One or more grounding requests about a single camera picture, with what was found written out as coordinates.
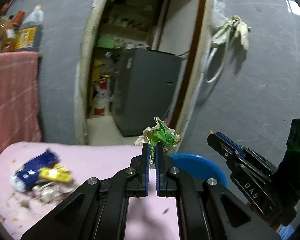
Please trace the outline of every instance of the pink cloth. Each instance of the pink cloth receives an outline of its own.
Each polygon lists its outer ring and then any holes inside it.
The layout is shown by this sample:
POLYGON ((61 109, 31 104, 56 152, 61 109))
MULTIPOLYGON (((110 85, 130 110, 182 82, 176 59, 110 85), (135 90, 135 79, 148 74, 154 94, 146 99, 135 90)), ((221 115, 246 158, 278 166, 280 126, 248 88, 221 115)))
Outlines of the pink cloth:
POLYGON ((0 153, 15 142, 41 140, 37 55, 0 53, 0 153))
MULTIPOLYGON (((51 211, 55 204, 42 204, 22 193, 14 192, 9 177, 29 159, 47 148, 55 152, 60 163, 72 171, 76 183, 90 177, 100 180, 112 177, 130 166, 131 158, 141 154, 140 146, 68 146, 48 143, 19 142, 10 145, 0 155, 0 219, 15 240, 51 211), (30 199, 30 209, 20 201, 30 199)), ((159 198, 156 192, 155 170, 149 174, 149 195, 130 198, 125 240, 178 240, 178 216, 175 198, 159 198)))

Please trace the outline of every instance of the green crumpled paper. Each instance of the green crumpled paper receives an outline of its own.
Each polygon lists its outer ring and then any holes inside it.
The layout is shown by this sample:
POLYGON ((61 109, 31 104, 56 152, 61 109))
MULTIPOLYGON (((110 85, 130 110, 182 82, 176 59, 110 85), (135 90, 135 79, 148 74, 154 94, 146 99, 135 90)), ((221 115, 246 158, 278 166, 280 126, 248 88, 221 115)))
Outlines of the green crumpled paper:
POLYGON ((159 117, 155 118, 157 125, 148 127, 143 131, 143 134, 134 142, 135 145, 150 144, 150 164, 154 164, 154 147, 158 142, 163 143, 163 150, 168 151, 181 142, 179 134, 175 134, 175 130, 168 128, 159 117))

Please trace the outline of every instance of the yellow object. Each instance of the yellow object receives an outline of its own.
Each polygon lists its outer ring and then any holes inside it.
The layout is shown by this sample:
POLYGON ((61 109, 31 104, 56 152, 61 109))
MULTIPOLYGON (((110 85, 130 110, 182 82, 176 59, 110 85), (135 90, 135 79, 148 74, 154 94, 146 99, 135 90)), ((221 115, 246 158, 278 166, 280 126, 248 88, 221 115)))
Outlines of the yellow object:
POLYGON ((16 49, 25 49, 32 47, 36 30, 37 27, 20 30, 17 36, 16 49))
POLYGON ((93 67, 101 67, 104 63, 101 60, 95 59, 93 67))
POLYGON ((59 182, 70 182, 71 173, 67 168, 57 163, 52 169, 43 167, 39 171, 39 177, 43 179, 49 179, 59 182))
POLYGON ((92 75, 91 75, 91 84, 90 84, 90 98, 89 98, 89 106, 92 106, 93 103, 93 88, 95 82, 98 82, 101 75, 101 66, 104 63, 101 60, 95 59, 93 62, 92 75))

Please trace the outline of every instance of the doorway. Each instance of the doorway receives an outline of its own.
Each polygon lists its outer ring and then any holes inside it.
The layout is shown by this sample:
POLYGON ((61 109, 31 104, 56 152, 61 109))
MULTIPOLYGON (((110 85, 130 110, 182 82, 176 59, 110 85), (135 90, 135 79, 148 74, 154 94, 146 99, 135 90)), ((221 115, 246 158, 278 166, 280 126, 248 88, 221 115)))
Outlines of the doorway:
POLYGON ((198 9, 199 0, 107 0, 88 78, 90 145, 132 145, 155 116, 170 124, 198 9))

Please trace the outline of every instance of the wooden door frame edge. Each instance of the wooden door frame edge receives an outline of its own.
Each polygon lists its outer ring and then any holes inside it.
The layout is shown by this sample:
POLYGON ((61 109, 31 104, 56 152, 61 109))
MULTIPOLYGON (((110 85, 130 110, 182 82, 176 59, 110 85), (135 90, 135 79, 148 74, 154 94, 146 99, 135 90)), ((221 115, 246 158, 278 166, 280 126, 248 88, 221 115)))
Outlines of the wooden door frame edge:
POLYGON ((193 38, 190 45, 190 51, 188 54, 188 61, 187 61, 185 73, 183 75, 181 87, 179 90, 179 95, 170 121, 170 127, 172 129, 176 129, 177 123, 179 122, 179 117, 183 109, 183 104, 186 100, 186 94, 190 86, 190 80, 193 72, 195 71, 194 64, 198 55, 201 54, 200 51, 198 51, 198 45, 199 45, 200 37, 202 36, 201 34, 203 33, 202 26, 203 26, 205 8, 206 8, 206 0, 199 0, 198 13, 195 21, 193 38))
MULTIPOLYGON (((202 77, 202 70, 204 69, 205 64, 205 60, 202 59, 207 58, 206 55, 209 53, 210 50, 210 25, 213 10, 213 2, 214 0, 205 0, 204 15, 202 20, 202 27, 197 52, 195 55, 189 84, 187 86, 186 95, 184 97, 180 115, 175 127, 176 133, 181 134, 182 137, 186 132, 186 128, 188 126, 195 105, 195 101, 198 96, 197 86, 200 82, 200 78, 202 77)), ((179 146, 171 150, 169 154, 178 152, 179 146)))
POLYGON ((83 39, 80 45, 80 58, 77 63, 75 84, 74 84, 74 130, 76 143, 87 144, 88 127, 86 120, 86 104, 88 76, 90 69, 90 59, 94 40, 99 27, 100 19, 107 0, 94 0, 90 17, 87 21, 83 39))

